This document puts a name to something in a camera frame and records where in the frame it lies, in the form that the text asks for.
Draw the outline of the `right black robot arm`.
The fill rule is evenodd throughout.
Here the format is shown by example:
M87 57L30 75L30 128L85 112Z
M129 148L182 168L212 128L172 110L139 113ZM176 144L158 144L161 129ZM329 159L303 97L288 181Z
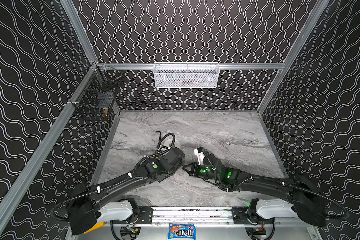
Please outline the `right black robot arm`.
M245 215L255 224L260 219L299 218L316 226L326 226L328 219L346 220L350 213L342 204L324 195L304 176L278 179L258 176L225 167L213 154L197 153L198 161L184 165L190 176L204 180L225 193L254 192L273 197L252 199Z

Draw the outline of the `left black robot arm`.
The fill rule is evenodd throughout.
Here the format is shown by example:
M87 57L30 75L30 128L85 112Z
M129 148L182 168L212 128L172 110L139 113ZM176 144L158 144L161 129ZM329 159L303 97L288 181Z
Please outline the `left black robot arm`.
M174 133L160 135L155 153L144 156L131 171L97 185L75 186L68 199L51 208L51 217L69 223L74 236L90 230L104 216L101 210L112 199L139 187L162 182L176 173L185 154L175 146L175 141Z

